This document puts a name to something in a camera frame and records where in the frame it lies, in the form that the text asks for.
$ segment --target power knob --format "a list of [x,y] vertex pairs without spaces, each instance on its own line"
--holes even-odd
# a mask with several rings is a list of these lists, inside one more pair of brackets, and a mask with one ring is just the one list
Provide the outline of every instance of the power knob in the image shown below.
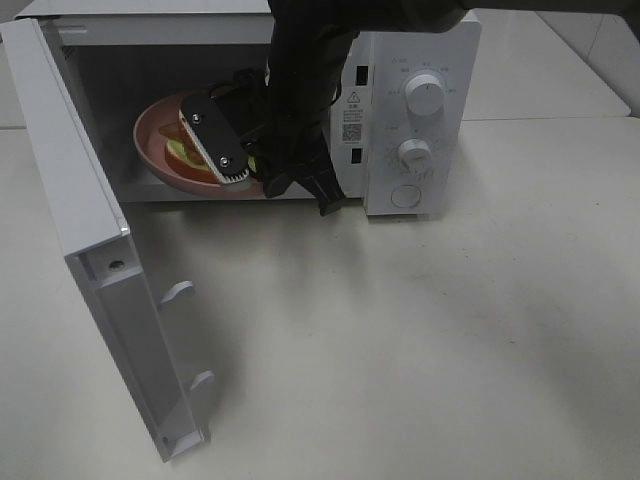
[[444,81],[435,73],[421,73],[409,80],[405,96],[409,110],[420,117],[428,117],[444,104]]
[[398,160],[412,175],[422,175],[431,165],[431,148],[424,140],[407,140],[398,147]]

